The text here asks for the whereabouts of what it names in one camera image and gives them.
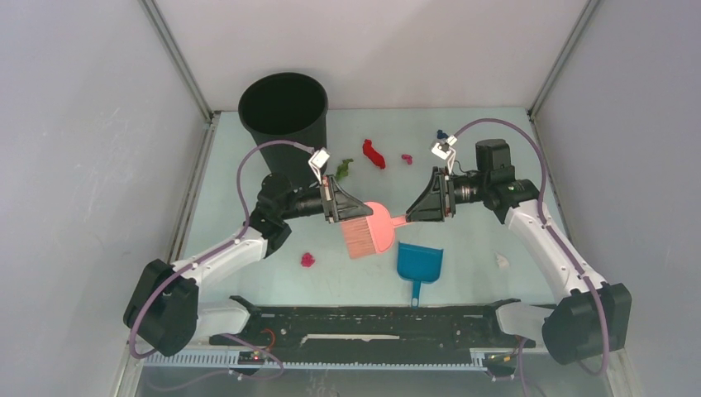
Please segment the pink hand brush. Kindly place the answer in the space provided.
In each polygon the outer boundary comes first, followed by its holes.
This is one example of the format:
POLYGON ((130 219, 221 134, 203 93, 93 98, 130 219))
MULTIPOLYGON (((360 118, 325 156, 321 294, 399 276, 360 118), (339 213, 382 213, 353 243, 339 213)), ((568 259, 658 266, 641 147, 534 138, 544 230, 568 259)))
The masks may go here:
POLYGON ((381 203, 367 202, 373 213, 340 223, 348 255, 352 260, 388 251, 394 244, 396 232, 410 222, 405 215, 393 217, 381 203))

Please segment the blue plastic dustpan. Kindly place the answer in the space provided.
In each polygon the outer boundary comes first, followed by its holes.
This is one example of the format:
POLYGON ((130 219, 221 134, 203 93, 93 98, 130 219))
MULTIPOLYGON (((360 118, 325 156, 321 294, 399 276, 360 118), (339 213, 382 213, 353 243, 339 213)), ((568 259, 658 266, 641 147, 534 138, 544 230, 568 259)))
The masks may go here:
POLYGON ((419 307, 421 287, 440 278, 443 253, 442 249, 403 242, 398 244, 397 272, 403 280, 412 283, 412 309, 419 307))

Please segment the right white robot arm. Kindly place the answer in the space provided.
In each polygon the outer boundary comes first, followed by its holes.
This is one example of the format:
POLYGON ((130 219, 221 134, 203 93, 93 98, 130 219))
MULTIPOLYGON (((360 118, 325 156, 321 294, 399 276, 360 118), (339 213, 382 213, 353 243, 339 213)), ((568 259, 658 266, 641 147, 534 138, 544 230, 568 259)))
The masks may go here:
POLYGON ((456 138, 436 140, 431 152, 446 162, 406 212, 409 222, 443 222, 463 203, 482 203, 527 249, 555 300, 553 309, 503 301, 480 324, 482 338, 501 346, 513 335, 543 345, 562 365, 625 347, 632 296, 606 281, 552 220, 543 192, 518 179, 503 139, 475 145, 476 170, 453 174, 456 138))

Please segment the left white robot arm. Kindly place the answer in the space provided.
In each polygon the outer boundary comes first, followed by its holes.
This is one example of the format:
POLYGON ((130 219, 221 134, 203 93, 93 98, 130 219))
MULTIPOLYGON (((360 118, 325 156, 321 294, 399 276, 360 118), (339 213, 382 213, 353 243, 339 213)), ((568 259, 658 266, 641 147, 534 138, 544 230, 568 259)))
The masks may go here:
POLYGON ((212 248, 168 264, 156 259, 142 271, 123 322, 130 329, 128 344, 135 358, 139 339, 153 352, 173 356, 191 341, 230 333, 251 344, 261 334, 254 307, 243 298, 203 303, 200 294, 244 267, 272 256, 291 233, 289 219, 321 214, 330 223, 362 219, 373 214, 368 203, 352 197, 331 175, 320 186, 295 189, 278 173, 267 175, 248 223, 212 248))

